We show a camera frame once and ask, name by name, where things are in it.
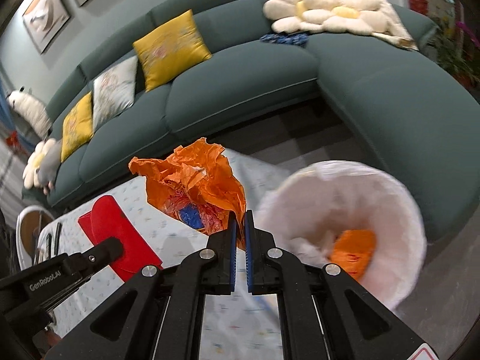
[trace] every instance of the table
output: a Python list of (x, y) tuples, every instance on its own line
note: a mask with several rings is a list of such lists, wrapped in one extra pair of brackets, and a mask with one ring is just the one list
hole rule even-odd
[[(245, 188), (247, 207), (255, 210), (268, 191), (275, 190), (290, 172), (226, 149), (233, 174)], [(158, 211), (146, 202), (145, 178), (134, 178), (104, 195), (112, 195), (137, 231), (162, 259), (164, 268), (180, 264), (184, 257), (206, 246), (207, 236)], [(55, 235), (62, 223), (59, 253), (73, 254), (93, 245), (78, 225), (97, 198), (60, 217), (44, 228), (39, 245), (45, 248), (47, 234)], [(55, 309), (54, 331), (61, 337), (117, 290), (123, 281), (107, 266)], [(274, 295), (255, 297), (246, 285), (245, 253), (237, 249), (235, 292), (229, 297), (208, 295), (203, 315), (200, 360), (279, 360), (283, 358), (280, 325)]]

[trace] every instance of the green sofa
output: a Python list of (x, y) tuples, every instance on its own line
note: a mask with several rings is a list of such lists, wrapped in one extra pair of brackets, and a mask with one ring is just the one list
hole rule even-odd
[[(134, 55), (132, 43), (192, 9), (213, 57), (145, 93), (60, 167), (48, 197), (70, 207), (126, 176), (133, 156), (164, 156), (179, 144), (302, 102), (320, 92), (357, 135), (373, 164), (404, 183), (420, 206), (429, 241), (457, 231), (479, 202), (480, 106), (420, 52), (350, 34), (317, 34), (305, 48), (261, 43), (266, 0), (168, 0), (98, 46), (47, 105), (52, 136), (105, 69)], [(395, 7), (423, 47), (425, 16)]]

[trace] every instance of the trash can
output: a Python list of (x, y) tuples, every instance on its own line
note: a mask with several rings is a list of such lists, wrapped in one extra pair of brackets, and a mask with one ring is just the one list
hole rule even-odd
[(53, 215), (38, 205), (28, 206), (18, 215), (15, 233), (18, 263), (21, 270), (33, 265), (40, 232), (53, 220)]
[(418, 205), (391, 175), (350, 161), (314, 163), (263, 197), (256, 227), (312, 266), (328, 263), (335, 238), (369, 229), (376, 248), (359, 280), (393, 310), (414, 288), (427, 241)]

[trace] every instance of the orange trash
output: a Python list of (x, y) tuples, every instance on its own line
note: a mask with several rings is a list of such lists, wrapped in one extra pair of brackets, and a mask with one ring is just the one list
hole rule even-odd
[(375, 251), (376, 237), (371, 230), (347, 230), (335, 241), (330, 261), (359, 281)]
[[(146, 177), (147, 201), (168, 216), (211, 235), (225, 230), (230, 211), (242, 223), (246, 211), (245, 192), (234, 177), (225, 150), (200, 138), (179, 146), (165, 160), (133, 157), (129, 169)], [(243, 229), (237, 245), (245, 250)]]

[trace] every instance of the yellow pillow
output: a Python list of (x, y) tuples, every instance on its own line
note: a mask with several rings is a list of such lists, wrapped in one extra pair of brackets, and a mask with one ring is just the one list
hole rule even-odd
[(61, 161), (93, 137), (92, 92), (86, 94), (63, 120)]
[(145, 91), (168, 83), (211, 58), (191, 10), (162, 24), (133, 43), (145, 74)]

